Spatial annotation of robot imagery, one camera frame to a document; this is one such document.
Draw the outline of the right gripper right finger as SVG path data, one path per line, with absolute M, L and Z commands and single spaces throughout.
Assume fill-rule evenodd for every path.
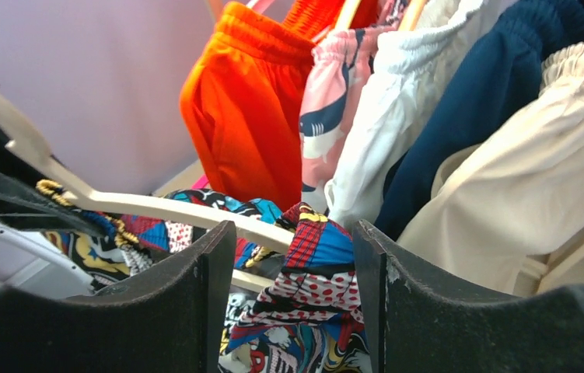
M 493 291 L 367 221 L 353 250 L 374 372 L 584 372 L 584 284 L 528 298 Z

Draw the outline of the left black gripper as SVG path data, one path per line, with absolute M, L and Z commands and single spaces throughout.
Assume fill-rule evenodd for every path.
M 8 151 L 8 140 L 0 130 L 0 223 L 22 231 L 102 236 L 99 224 L 37 191 L 36 183 L 44 176 Z

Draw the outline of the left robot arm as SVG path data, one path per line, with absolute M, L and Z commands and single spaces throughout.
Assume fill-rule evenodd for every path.
M 50 298 L 93 293 L 93 279 L 43 236 L 45 232 L 102 235 L 82 213 L 37 191 L 44 175 L 6 145 L 0 130 L 0 282 Z

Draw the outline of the colourful comic print shorts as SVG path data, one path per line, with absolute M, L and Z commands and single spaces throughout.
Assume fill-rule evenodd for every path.
M 210 189 L 177 190 L 169 199 L 213 207 L 293 234 L 285 253 L 237 239 L 234 267 L 273 282 L 257 295 L 229 295 L 219 349 L 220 372 L 369 372 L 372 369 L 351 236 L 297 203 L 286 211 L 256 198 L 236 200 Z M 104 233 L 45 233 L 93 277 L 95 288 L 150 268 L 156 253 L 177 253 L 204 229 L 136 215 L 87 211 Z

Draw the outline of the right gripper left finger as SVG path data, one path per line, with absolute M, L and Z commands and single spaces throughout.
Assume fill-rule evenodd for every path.
M 94 296 L 0 284 L 0 372 L 216 372 L 235 248 L 222 221 Z

